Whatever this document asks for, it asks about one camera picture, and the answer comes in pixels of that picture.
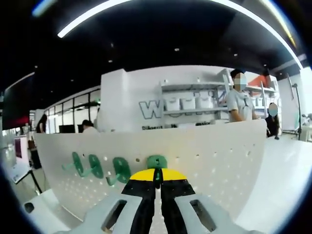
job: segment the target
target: yellow stripe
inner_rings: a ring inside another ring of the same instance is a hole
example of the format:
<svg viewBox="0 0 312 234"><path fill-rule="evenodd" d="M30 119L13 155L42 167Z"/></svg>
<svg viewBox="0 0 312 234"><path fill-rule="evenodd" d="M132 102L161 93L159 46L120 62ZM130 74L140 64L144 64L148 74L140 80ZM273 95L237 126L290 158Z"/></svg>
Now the yellow stripe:
<svg viewBox="0 0 312 234"><path fill-rule="evenodd" d="M180 180L180 179L187 179L183 174L181 174L178 171L171 170L171 169L166 169L163 168L162 170L162 177L163 180Z"/></svg>
<svg viewBox="0 0 312 234"><path fill-rule="evenodd" d="M154 171L155 169L148 169L135 173L130 177L132 180L144 180L144 181L153 181L154 180Z"/></svg>

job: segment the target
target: man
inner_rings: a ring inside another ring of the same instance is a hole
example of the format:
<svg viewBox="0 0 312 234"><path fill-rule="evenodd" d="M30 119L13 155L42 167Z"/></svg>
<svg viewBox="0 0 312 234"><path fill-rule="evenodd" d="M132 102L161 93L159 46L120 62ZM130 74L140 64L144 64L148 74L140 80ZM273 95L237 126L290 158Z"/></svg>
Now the man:
<svg viewBox="0 0 312 234"><path fill-rule="evenodd" d="M98 133L98 131L96 130L95 127L93 127L93 123L89 120L84 120L82 122L82 127L83 127L83 132L82 133L86 133L86 134L96 134Z"/></svg>
<svg viewBox="0 0 312 234"><path fill-rule="evenodd" d="M244 92L247 79L239 69L231 71L234 87L227 95L230 122L258 119L254 112L254 104L248 93Z"/></svg>

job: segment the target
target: white counter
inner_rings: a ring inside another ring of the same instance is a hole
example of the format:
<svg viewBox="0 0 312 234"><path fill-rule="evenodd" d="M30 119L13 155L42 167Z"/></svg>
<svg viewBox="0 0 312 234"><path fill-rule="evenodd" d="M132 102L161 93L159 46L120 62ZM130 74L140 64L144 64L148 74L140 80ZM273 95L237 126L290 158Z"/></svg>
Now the white counter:
<svg viewBox="0 0 312 234"><path fill-rule="evenodd" d="M273 233L289 217L309 181L312 170L312 143L268 138L254 190L235 221L247 230ZM29 214L44 234L69 230L80 221L64 210L52 190L30 200Z"/></svg>

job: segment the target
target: ceiling light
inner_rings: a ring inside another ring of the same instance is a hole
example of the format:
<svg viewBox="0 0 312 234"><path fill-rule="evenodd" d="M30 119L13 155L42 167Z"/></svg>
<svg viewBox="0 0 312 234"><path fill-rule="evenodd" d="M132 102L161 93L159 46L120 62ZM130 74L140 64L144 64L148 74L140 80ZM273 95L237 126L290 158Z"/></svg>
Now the ceiling light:
<svg viewBox="0 0 312 234"><path fill-rule="evenodd" d="M283 19L283 16L279 13L279 10L274 6L270 0L261 0L261 2L271 11L271 13L275 16L277 21L280 23L284 31L286 32L287 36L291 40L292 44L296 47L296 43L293 40L292 34L290 33L286 22Z"/></svg>
<svg viewBox="0 0 312 234"><path fill-rule="evenodd" d="M41 16L57 0L42 0L32 11L34 17Z"/></svg>
<svg viewBox="0 0 312 234"><path fill-rule="evenodd" d="M96 15L97 13L104 11L110 7L119 5L121 3L131 1L131 0L108 0L104 3L101 3L100 5L97 5L93 7L92 9L88 10L87 12L83 13L81 16L74 19L72 22L70 22L65 28L63 28L59 33L58 36L60 38L64 37L66 34L68 34L70 31L72 31L74 28L76 28L79 24L84 22L85 20L89 19L90 17Z"/></svg>
<svg viewBox="0 0 312 234"><path fill-rule="evenodd" d="M225 5L229 8L232 8L236 11L239 11L240 13L248 16L249 18L253 19L254 21L256 21L257 23L259 23L262 27L264 27L265 29L267 29L273 36L276 37L276 39L278 39L283 46L288 50L288 52L290 53L290 55L293 57L293 59L296 61L296 63L298 64L300 69L303 69L300 60L298 59L297 55L294 53L294 51L291 49L291 47L287 44L287 42L285 42L285 40L270 26L268 25L262 18L260 18L259 16L255 15L253 12L247 10L246 8L230 1L230 0L209 0L209 1L213 1L222 5Z"/></svg>
<svg viewBox="0 0 312 234"><path fill-rule="evenodd" d="M81 24L82 22L86 21L87 19L89 19L90 17L96 15L97 13L104 11L110 7L119 5L121 3L124 2L128 2L131 0L108 0L104 3L101 3L100 5L93 7L92 9L88 10L87 12L83 13L81 16L77 17L76 19L74 19L72 22L70 22L66 27L64 27L59 33L58 36L60 38L63 38L66 34L68 34L69 32L71 32L74 28L76 28L79 24ZM270 26L268 25L262 18L260 18L259 16L255 15L253 12L247 10L246 8L230 1L230 0L209 0L209 1L213 1L219 4L222 4L224 6L227 6L229 8L232 8L248 17L250 17L251 19L253 19L254 21L256 21L257 23L259 23L262 27L264 27L265 29L267 29L273 36L276 37L276 39L278 39L283 46L288 50L288 52L291 54L291 56L293 57L293 59L296 61L296 63L298 64L300 69L303 69L300 60L297 58L296 54L293 52L293 50L291 49L291 47L285 42L285 40Z"/></svg>

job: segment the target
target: person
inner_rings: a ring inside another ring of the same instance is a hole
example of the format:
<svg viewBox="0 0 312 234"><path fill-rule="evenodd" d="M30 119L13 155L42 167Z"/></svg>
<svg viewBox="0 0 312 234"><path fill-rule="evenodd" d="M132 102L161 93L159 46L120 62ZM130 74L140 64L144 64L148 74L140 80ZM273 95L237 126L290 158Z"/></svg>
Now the person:
<svg viewBox="0 0 312 234"><path fill-rule="evenodd" d="M227 95L230 122L258 119L250 95L244 92L247 85L244 72L234 69L231 71L231 77L234 80L234 86Z"/></svg>
<svg viewBox="0 0 312 234"><path fill-rule="evenodd" d="M93 127L93 123L89 120L84 120L82 122L82 127L83 127L83 132L82 133L87 133L87 134L95 134L98 133L97 129Z"/></svg>
<svg viewBox="0 0 312 234"><path fill-rule="evenodd" d="M267 137L275 136L276 140L279 140L278 130L279 130L279 119L277 114L277 105L275 103L270 103L269 105L269 116L265 119L267 122Z"/></svg>
<svg viewBox="0 0 312 234"><path fill-rule="evenodd" d="M43 114L36 126L36 133L45 133L48 116Z"/></svg>

